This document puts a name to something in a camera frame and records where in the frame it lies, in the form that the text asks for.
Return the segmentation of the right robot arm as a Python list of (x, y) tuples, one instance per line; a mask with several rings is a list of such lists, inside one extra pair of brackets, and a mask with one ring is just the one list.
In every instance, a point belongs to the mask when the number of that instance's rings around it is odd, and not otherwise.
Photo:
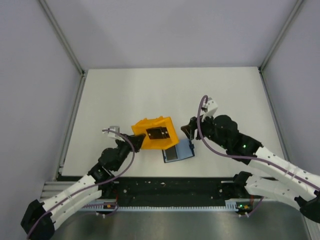
[(258, 140), (240, 133), (227, 115), (197, 119), (192, 117), (181, 130), (190, 139), (210, 140), (234, 159), (270, 175), (273, 180), (242, 171), (234, 177), (233, 192), (277, 200), (298, 210), (309, 220), (320, 221), (320, 177), (272, 153)]

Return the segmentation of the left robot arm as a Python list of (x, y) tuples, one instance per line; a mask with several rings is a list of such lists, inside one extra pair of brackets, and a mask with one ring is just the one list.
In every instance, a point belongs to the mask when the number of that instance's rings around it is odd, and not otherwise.
[(69, 217), (92, 201), (109, 198), (114, 191), (113, 183), (125, 171), (114, 175), (129, 155), (138, 153), (146, 137), (119, 134), (116, 147), (108, 147), (102, 151), (98, 162), (73, 185), (43, 201), (33, 200), (20, 222), (28, 240), (49, 240), (55, 231)]

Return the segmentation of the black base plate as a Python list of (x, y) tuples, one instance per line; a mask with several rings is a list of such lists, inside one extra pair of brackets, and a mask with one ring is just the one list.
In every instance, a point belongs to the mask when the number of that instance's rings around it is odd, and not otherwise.
[(120, 207), (223, 206), (230, 199), (260, 199), (232, 177), (119, 177), (99, 187), (102, 199)]

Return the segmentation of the left aluminium frame post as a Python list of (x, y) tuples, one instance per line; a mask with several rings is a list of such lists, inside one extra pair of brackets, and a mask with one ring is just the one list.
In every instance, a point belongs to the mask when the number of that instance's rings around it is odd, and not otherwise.
[(51, 25), (54, 34), (56, 35), (57, 39), (59, 40), (64, 52), (68, 56), (69, 60), (77, 70), (77, 72), (83, 76), (85, 74), (85, 70), (81, 66), (78, 58), (76, 57), (71, 45), (69, 44), (63, 30), (61, 29), (58, 21), (56, 20), (50, 6), (48, 5), (46, 0), (37, 0), (38, 5), (40, 6), (41, 10), (43, 11), (45, 17), (47, 18), (49, 24)]

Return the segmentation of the yellow plastic bin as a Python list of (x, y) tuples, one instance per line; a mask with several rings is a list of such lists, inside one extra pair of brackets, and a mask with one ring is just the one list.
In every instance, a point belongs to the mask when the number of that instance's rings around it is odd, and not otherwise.
[(180, 142), (173, 121), (169, 116), (144, 118), (132, 125), (131, 129), (134, 135), (145, 134), (141, 146), (142, 150), (167, 150)]

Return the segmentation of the black card in bin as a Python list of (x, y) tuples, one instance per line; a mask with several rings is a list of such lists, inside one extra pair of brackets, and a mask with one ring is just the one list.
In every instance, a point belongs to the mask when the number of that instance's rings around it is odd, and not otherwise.
[(170, 138), (169, 132), (166, 127), (153, 127), (146, 129), (147, 135), (150, 140), (160, 140)]

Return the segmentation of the black credit card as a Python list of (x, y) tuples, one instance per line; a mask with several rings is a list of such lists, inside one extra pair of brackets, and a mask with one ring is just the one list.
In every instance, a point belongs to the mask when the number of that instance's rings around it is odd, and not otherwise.
[(178, 159), (177, 150), (175, 146), (166, 149), (164, 152), (165, 159), (167, 162), (175, 161)]

